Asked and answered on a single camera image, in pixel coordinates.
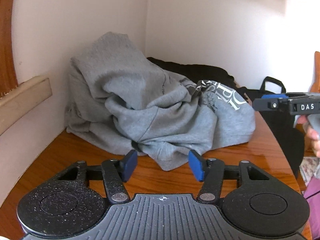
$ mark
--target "crosshair symbol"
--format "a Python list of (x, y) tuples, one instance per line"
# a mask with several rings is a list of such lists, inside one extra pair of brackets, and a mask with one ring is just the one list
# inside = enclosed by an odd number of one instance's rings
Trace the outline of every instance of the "crosshair symbol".
[(161, 201), (166, 201), (168, 198), (165, 197), (165, 196), (162, 196), (162, 197), (160, 197), (160, 198), (158, 198), (158, 199), (161, 200)]

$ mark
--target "white wall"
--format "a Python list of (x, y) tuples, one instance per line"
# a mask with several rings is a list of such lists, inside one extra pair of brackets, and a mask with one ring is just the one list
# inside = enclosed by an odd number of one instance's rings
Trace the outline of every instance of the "white wall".
[(64, 129), (70, 57), (108, 31), (145, 48), (147, 0), (14, 0), (12, 46), (18, 82), (50, 77), (53, 96), (0, 136), (0, 205), (19, 176)]
[(267, 75), (307, 91), (320, 0), (149, 0), (146, 55), (220, 66), (257, 89)]

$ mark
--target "human hand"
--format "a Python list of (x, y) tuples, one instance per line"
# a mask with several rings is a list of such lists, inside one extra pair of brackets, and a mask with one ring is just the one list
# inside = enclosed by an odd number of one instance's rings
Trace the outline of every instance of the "human hand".
[(302, 124), (304, 131), (306, 132), (306, 135), (311, 139), (311, 145), (313, 148), (314, 153), (317, 155), (317, 157), (320, 158), (320, 140), (319, 140), (319, 134), (316, 130), (314, 130), (311, 125), (308, 122), (308, 119), (305, 115), (301, 115), (298, 120), (298, 123)]

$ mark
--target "wooden shelf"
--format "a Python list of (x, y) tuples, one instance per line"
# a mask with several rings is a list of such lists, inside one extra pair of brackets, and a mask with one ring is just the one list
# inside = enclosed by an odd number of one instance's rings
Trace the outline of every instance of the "wooden shelf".
[(0, 135), (50, 96), (49, 78), (36, 76), (0, 98)]

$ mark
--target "black circular disc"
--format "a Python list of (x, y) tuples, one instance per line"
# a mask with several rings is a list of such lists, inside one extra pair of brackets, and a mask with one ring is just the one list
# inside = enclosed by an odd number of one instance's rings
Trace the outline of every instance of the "black circular disc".
[(308, 202), (279, 183), (252, 183), (230, 192), (222, 212), (237, 228), (257, 236), (287, 236), (301, 229), (308, 220)]
[(29, 232), (65, 237), (92, 227), (104, 214), (103, 198), (83, 182), (48, 181), (19, 202), (18, 219)]

